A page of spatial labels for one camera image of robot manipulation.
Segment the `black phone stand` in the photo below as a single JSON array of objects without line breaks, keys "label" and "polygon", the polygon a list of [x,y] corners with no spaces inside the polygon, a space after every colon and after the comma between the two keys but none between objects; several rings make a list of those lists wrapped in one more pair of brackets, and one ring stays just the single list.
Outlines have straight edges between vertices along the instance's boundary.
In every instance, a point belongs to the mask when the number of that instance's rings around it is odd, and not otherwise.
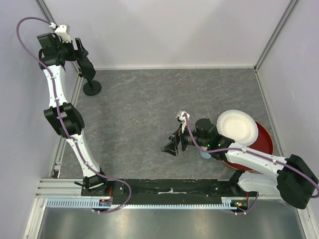
[{"label": "black phone stand", "polygon": [[96,73],[91,75],[83,75],[84,79],[87,80],[83,86],[83,92],[87,96],[97,95],[102,89],[102,85],[98,81],[93,80],[95,75]]}]

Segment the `black smartphone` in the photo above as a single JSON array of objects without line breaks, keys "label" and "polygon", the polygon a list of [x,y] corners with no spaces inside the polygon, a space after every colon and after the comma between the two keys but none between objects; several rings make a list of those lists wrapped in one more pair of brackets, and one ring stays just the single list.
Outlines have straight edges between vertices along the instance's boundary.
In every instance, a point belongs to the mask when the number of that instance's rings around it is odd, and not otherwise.
[{"label": "black smartphone", "polygon": [[82,77],[88,81],[92,81],[96,75],[96,71],[90,60],[88,58],[85,60],[78,60],[77,64],[79,65]]}]

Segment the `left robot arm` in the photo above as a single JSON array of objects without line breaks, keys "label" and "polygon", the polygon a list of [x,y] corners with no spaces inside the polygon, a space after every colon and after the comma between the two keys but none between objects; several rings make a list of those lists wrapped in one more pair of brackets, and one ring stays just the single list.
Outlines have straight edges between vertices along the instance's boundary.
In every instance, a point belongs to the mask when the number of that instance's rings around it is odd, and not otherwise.
[{"label": "left robot arm", "polygon": [[37,36],[41,45],[38,53],[40,68],[43,70],[49,88],[49,108],[44,116],[54,131],[64,138],[73,149],[83,173],[82,195],[104,196],[111,193],[112,184],[104,177],[99,164],[94,159],[84,136],[85,123],[80,112],[65,96],[65,64],[76,62],[80,77],[87,80],[83,91],[88,96],[98,94],[102,86],[94,80],[96,71],[88,59],[88,51],[80,38],[75,41],[62,39],[56,33]]}]

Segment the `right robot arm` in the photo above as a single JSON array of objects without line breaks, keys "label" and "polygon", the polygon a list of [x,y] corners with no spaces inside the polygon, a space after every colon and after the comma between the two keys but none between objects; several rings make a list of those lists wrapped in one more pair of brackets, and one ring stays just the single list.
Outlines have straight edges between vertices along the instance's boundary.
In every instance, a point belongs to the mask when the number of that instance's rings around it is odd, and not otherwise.
[{"label": "right robot arm", "polygon": [[214,159],[240,164],[259,173],[250,176],[248,172],[241,172],[238,179],[228,183],[232,195],[258,192],[280,196],[298,209],[305,209],[310,199],[318,198],[319,180],[301,157],[275,156],[243,146],[219,134],[210,119],[199,119],[194,130],[189,128],[187,119],[178,119],[178,122],[179,128],[169,137],[170,142],[162,152],[178,156],[179,145],[182,150],[192,145]]}]

